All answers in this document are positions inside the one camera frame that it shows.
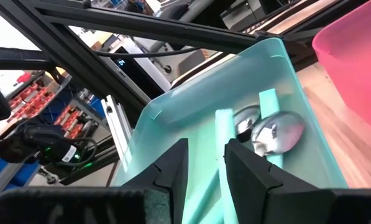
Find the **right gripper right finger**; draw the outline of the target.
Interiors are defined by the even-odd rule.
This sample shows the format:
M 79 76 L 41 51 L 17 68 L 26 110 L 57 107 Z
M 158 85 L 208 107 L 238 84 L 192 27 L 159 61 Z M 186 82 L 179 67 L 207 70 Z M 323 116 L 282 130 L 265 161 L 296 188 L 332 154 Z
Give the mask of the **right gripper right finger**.
M 371 224 L 371 189 L 319 189 L 236 139 L 224 160 L 240 224 Z

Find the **blue crate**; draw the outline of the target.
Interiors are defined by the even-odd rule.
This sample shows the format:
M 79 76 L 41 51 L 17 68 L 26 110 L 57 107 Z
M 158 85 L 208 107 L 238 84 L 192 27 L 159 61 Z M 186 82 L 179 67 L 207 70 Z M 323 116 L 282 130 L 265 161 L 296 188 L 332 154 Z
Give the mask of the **blue crate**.
M 101 100 L 97 97 L 93 97 L 93 99 L 91 100 L 91 102 L 89 103 L 90 107 L 92 107 L 96 112 L 97 114 L 99 114 L 102 118 L 105 118 L 106 115 L 105 115 L 105 112 L 104 112 L 104 108 L 101 104 Z

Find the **teal translucent plastic bin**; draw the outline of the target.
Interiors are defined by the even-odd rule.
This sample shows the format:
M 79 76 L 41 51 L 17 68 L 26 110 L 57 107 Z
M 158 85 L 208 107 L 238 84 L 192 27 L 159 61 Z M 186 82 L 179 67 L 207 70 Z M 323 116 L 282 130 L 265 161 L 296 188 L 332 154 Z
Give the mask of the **teal translucent plastic bin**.
M 114 183 L 141 173 L 179 139 L 188 140 L 188 185 L 180 224 L 223 223 L 218 181 L 215 112 L 265 106 L 259 94 L 273 89 L 279 108 L 305 119 L 298 144 L 283 156 L 283 169 L 320 188 L 347 183 L 316 120 L 281 40 L 263 40 L 152 100 L 132 134 L 125 164 Z

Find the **pink plastic bin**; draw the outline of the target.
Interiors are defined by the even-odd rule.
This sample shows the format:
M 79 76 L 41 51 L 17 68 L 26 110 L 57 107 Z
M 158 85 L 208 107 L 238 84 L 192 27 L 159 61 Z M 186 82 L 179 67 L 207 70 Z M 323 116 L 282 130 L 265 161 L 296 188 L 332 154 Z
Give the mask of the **pink plastic bin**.
M 371 125 L 371 0 L 319 31 L 312 46 L 344 103 Z

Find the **black box with green light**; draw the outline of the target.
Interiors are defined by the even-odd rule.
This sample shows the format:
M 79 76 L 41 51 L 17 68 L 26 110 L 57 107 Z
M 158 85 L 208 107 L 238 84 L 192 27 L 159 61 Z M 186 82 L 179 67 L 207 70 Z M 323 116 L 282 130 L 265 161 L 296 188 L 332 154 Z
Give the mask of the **black box with green light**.
M 81 167 L 96 154 L 91 138 L 66 138 L 59 125 L 26 121 L 0 140 L 0 158 L 10 163 Z

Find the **silver aluminium profile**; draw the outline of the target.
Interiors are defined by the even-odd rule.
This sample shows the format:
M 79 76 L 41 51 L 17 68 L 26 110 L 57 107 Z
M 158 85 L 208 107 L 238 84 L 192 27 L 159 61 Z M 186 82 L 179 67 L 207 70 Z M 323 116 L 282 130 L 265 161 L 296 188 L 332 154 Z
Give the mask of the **silver aluminium profile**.
M 122 161 L 130 162 L 132 154 L 129 143 L 132 136 L 132 128 L 127 119 L 126 112 L 121 104 L 108 95 L 101 100 L 108 126 L 113 137 L 119 158 Z

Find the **black monitor with lit logo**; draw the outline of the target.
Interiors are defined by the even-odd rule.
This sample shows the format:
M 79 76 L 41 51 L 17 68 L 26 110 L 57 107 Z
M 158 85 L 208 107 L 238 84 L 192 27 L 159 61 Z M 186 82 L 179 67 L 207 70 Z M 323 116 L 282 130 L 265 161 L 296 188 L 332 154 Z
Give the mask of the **black monitor with lit logo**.
M 113 59 L 113 62 L 150 99 L 170 90 L 170 82 L 149 58 L 120 58 Z

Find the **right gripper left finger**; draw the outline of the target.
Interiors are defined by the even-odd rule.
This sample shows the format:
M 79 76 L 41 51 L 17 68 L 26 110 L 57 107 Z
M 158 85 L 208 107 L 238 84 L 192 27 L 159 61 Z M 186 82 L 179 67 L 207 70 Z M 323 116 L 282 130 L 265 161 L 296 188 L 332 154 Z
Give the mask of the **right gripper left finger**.
M 180 224 L 188 140 L 120 187 L 24 187 L 0 195 L 0 224 Z

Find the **shelf with orange bins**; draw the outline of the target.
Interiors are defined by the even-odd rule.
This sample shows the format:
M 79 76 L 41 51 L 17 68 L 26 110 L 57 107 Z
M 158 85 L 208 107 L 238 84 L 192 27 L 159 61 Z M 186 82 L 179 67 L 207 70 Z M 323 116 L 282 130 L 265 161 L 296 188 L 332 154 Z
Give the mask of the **shelf with orange bins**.
M 13 112 L 4 122 L 0 136 L 13 128 L 17 121 L 26 118 L 35 118 L 43 124 L 59 125 L 68 138 L 80 135 L 85 122 L 81 120 L 83 112 L 75 106 L 75 98 L 80 98 L 87 90 L 72 81 L 67 72 L 61 74 L 62 83 L 57 83 L 45 71 L 31 74 L 25 87 L 10 99 Z

